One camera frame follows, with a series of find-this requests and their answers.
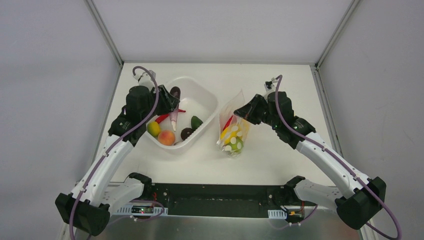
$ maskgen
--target peach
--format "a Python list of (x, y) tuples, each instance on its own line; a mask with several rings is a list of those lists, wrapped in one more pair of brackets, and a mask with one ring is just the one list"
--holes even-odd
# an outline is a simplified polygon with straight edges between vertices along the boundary
[(157, 140), (163, 145), (172, 146), (175, 142), (175, 134), (170, 130), (163, 130), (157, 136)]

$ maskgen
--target red chili pepper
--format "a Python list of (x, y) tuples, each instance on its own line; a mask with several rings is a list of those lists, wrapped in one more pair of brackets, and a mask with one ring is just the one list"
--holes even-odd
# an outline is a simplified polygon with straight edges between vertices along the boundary
[[(178, 112), (179, 112), (179, 113), (185, 113), (185, 112), (186, 112), (186, 110), (178, 109)], [(156, 122), (156, 123), (158, 123), (158, 124), (160, 124), (163, 120), (167, 119), (169, 116), (170, 116), (170, 114), (169, 114), (169, 113), (164, 114), (164, 115), (160, 115), (160, 116), (158, 116), (158, 117), (156, 118), (155, 122)]]
[(233, 120), (233, 116), (231, 116), (228, 121), (226, 121), (226, 124), (224, 125), (224, 128), (222, 129), (222, 131), (224, 131), (226, 128), (228, 128), (228, 126), (230, 125), (231, 121)]

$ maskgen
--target white plastic bin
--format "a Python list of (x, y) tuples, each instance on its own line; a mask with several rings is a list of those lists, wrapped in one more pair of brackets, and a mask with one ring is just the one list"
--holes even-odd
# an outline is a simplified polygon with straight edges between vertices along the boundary
[[(159, 148), (171, 153), (182, 154), (187, 151), (193, 143), (204, 132), (206, 127), (211, 123), (212, 119), (217, 115), (219, 110), (219, 101), (215, 94), (200, 85), (196, 80), (188, 76), (178, 77), (165, 84), (166, 89), (169, 91), (172, 87), (177, 86), (181, 90), (179, 109), (186, 110), (187, 112), (179, 112), (176, 125), (175, 142), (181, 142), (177, 145), (166, 146), (156, 140), (150, 134), (146, 134)], [(192, 116), (197, 116), (203, 121), (203, 124), (196, 129), (186, 140), (181, 139), (181, 130), (191, 128)], [(163, 120), (160, 124), (160, 129), (173, 131), (169, 117)]]

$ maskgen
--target gray wall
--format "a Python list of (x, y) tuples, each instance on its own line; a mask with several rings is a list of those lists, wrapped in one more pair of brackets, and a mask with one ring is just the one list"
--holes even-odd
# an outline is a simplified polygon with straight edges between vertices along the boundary
[(56, 239), (119, 67), (84, 1), (1, 1), (0, 239)]
[(95, 0), (122, 59), (315, 63), (351, 0)]
[[(422, 239), (424, 1), (365, 0), (321, 68), (343, 154), (387, 183), (404, 239)], [(386, 213), (376, 225), (395, 236)]]

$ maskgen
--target gray floor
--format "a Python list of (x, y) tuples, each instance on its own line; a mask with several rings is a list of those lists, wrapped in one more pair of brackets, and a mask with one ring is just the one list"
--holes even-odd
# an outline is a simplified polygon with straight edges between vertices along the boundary
[[(148, 222), (124, 218), (109, 225), (92, 240), (359, 240), (359, 234), (346, 226), (337, 215), (318, 210), (301, 227), (275, 230), (282, 219), (164, 216)], [(78, 240), (87, 235), (78, 234)]]

